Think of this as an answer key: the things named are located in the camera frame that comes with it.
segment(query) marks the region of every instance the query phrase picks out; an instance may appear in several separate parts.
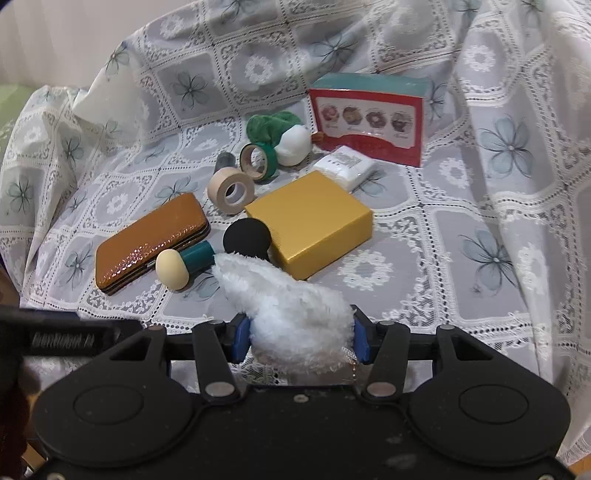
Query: brown leather case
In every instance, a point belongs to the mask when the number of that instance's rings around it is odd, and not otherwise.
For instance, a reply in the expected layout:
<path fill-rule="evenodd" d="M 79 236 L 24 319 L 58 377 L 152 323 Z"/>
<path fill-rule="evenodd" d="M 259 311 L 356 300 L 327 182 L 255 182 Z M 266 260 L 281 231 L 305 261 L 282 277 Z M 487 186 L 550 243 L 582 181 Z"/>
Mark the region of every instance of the brown leather case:
<path fill-rule="evenodd" d="M 210 230 L 197 199 L 183 193 L 99 245 L 96 286 L 112 295 L 154 268 L 162 250 L 182 250 L 203 240 Z"/>

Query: gold box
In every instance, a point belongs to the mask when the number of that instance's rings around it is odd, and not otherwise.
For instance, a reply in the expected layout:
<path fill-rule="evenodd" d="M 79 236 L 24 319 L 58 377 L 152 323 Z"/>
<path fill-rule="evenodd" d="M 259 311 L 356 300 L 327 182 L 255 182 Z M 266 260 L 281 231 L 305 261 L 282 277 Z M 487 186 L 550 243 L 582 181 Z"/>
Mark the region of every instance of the gold box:
<path fill-rule="evenodd" d="M 372 235 L 372 211 L 318 171 L 245 210 L 269 227 L 273 257 L 296 280 L 308 278 Z"/>

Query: masking tape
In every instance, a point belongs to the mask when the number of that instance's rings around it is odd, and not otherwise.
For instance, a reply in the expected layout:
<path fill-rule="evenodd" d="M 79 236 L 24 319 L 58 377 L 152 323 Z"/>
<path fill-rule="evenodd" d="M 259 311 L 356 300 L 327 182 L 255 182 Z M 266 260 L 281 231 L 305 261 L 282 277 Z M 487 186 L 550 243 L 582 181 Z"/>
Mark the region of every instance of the masking tape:
<path fill-rule="evenodd" d="M 230 194 L 228 189 L 234 185 Z M 215 172 L 207 184 L 207 196 L 227 215 L 240 213 L 255 198 L 255 184 L 246 173 L 234 167 Z"/>

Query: teal box lid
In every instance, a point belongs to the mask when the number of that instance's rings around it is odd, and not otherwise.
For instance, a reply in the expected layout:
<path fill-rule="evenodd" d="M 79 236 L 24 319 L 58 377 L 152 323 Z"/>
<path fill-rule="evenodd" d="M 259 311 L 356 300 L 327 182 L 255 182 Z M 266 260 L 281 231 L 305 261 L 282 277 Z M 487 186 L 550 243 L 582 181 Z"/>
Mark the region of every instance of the teal box lid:
<path fill-rule="evenodd" d="M 331 90 L 363 90 L 366 92 L 395 93 L 424 98 L 428 79 L 377 73 L 327 73 L 314 82 L 312 88 Z"/>

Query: white tissue pack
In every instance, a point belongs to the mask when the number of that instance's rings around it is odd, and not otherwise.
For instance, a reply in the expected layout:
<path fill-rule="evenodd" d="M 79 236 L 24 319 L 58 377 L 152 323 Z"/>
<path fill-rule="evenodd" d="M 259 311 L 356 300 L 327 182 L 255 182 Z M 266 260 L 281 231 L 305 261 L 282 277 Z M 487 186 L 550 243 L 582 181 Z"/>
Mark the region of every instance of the white tissue pack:
<path fill-rule="evenodd" d="M 375 160 L 349 147 L 339 147 L 321 158 L 312 167 L 352 192 L 369 177 L 375 168 Z"/>

